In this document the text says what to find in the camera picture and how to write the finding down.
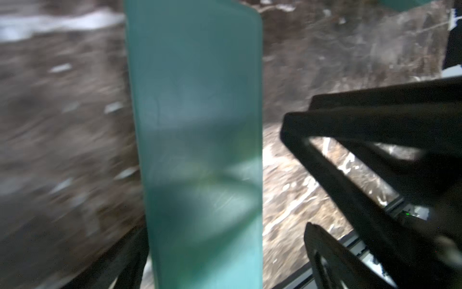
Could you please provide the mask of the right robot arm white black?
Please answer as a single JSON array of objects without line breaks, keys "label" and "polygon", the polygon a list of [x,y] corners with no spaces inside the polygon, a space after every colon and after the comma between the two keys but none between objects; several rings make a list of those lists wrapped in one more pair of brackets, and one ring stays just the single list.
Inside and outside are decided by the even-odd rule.
[{"label": "right robot arm white black", "polygon": [[[310,137],[337,140],[398,198],[379,207]],[[308,223],[301,270],[284,289],[459,289],[462,286],[462,4],[449,17],[442,78],[317,95],[285,115],[283,144],[354,228],[342,244]]]}]

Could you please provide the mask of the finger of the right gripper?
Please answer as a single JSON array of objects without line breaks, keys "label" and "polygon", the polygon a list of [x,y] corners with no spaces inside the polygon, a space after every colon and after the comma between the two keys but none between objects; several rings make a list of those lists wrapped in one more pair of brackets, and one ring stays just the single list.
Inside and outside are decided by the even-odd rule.
[{"label": "finger of the right gripper", "polygon": [[458,110],[288,113],[280,138],[396,289],[462,286]]},{"label": "finger of the right gripper", "polygon": [[462,78],[452,77],[432,81],[392,85],[312,97],[309,110],[339,107],[375,107],[405,104],[460,102]]}]

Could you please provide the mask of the dark green pencil case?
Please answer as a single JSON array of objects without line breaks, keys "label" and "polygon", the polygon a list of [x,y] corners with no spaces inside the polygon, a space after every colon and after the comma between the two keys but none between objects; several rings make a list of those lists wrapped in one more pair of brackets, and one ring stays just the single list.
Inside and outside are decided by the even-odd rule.
[{"label": "dark green pencil case", "polygon": [[158,289],[260,289],[260,14],[239,1],[126,1]]},{"label": "dark green pencil case", "polygon": [[396,12],[405,12],[415,7],[420,7],[432,2],[432,0],[379,0],[379,3]]}]

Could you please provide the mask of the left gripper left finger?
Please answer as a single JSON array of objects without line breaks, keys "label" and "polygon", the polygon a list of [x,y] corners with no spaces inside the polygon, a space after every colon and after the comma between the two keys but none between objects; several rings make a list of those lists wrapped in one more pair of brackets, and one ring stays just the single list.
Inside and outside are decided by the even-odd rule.
[{"label": "left gripper left finger", "polygon": [[148,254],[147,227],[134,228],[63,289],[139,289]]}]

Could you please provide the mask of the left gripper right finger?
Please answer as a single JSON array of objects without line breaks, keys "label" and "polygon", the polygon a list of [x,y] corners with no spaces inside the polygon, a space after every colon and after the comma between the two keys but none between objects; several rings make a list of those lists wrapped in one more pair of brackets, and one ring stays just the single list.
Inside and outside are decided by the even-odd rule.
[{"label": "left gripper right finger", "polygon": [[323,227],[307,223],[304,244],[319,289],[391,289]]}]

